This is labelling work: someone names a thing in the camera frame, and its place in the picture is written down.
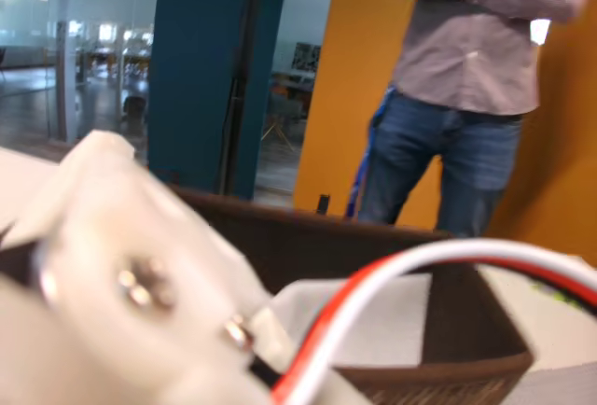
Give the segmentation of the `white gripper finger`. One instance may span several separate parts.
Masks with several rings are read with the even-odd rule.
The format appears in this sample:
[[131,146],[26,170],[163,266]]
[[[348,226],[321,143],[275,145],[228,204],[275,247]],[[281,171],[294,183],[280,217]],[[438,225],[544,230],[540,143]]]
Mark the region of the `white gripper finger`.
[[251,370],[270,294],[247,258],[108,132],[1,239],[5,404],[268,404]]

